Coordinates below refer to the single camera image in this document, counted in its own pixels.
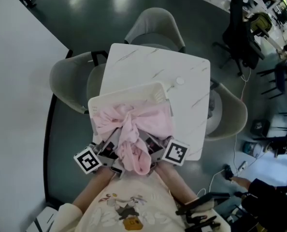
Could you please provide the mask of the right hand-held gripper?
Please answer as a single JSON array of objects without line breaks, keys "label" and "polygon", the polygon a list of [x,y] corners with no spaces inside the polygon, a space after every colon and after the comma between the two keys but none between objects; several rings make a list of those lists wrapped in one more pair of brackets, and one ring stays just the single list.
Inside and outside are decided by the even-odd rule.
[{"label": "right hand-held gripper", "polygon": [[161,140],[145,131],[140,132],[140,138],[146,144],[152,162],[166,161],[176,166],[182,166],[189,153],[189,145],[176,139]]}]

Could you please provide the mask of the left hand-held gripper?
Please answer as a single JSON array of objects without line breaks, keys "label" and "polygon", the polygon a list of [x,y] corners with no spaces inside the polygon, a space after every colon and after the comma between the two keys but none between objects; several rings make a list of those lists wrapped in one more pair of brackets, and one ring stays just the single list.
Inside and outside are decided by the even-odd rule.
[{"label": "left hand-held gripper", "polygon": [[85,174],[95,173],[100,167],[107,167],[115,172],[119,177],[125,173],[125,168],[115,153],[121,135],[121,129],[115,129],[114,132],[105,141],[99,145],[89,144],[73,158]]}]

